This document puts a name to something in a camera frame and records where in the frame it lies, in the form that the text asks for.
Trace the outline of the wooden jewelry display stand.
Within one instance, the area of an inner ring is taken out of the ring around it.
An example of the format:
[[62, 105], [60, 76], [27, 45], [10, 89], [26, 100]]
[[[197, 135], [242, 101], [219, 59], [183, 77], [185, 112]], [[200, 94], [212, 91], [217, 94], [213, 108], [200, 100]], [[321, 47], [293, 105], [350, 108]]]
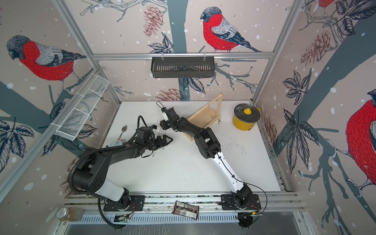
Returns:
[[220, 110], [222, 105], [222, 98], [223, 95], [222, 93], [220, 93], [216, 98], [208, 102], [192, 116], [188, 117], [187, 120], [195, 126], [201, 128], [210, 127], [221, 117]]

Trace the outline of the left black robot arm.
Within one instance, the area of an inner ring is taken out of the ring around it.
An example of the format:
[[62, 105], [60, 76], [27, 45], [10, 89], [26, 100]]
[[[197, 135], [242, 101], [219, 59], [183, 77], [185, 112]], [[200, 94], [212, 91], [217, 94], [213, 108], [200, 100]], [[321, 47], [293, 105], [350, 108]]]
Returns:
[[88, 194], [127, 209], [131, 205], [129, 191], [107, 178], [112, 164], [144, 157], [146, 151], [155, 151], [168, 146], [173, 138], [154, 133], [156, 125], [148, 126], [138, 116], [137, 129], [129, 141], [122, 145], [101, 149], [89, 148], [79, 158], [68, 175], [68, 184], [75, 194]]

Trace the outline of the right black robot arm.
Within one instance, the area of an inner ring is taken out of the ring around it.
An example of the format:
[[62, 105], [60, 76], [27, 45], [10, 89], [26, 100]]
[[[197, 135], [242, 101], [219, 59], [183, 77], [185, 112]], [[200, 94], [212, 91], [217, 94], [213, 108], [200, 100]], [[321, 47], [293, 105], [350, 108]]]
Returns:
[[219, 170], [225, 175], [231, 187], [231, 195], [235, 207], [240, 210], [257, 209], [256, 203], [252, 202], [253, 192], [249, 186], [242, 182], [225, 159], [220, 143], [211, 128], [201, 128], [184, 117], [179, 117], [173, 108], [161, 108], [164, 120], [160, 126], [164, 129], [173, 129], [193, 137], [199, 152], [205, 159], [213, 161]]

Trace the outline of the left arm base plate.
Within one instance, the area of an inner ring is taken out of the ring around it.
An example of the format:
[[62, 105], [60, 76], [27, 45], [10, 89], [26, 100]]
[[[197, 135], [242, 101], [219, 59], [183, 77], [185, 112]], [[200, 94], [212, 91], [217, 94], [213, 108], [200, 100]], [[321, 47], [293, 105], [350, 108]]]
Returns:
[[123, 197], [120, 201], [106, 199], [104, 203], [105, 212], [140, 212], [145, 203], [144, 195], [131, 195]]

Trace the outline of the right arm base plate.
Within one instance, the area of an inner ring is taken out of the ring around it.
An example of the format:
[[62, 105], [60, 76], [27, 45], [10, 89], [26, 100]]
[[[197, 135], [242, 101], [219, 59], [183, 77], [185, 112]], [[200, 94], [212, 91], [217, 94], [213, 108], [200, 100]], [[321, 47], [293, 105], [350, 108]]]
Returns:
[[221, 202], [219, 205], [222, 207], [224, 211], [229, 210], [261, 210], [261, 204], [259, 200], [259, 196], [257, 194], [253, 194], [248, 201], [243, 199], [237, 199], [232, 194], [222, 194], [221, 195]]

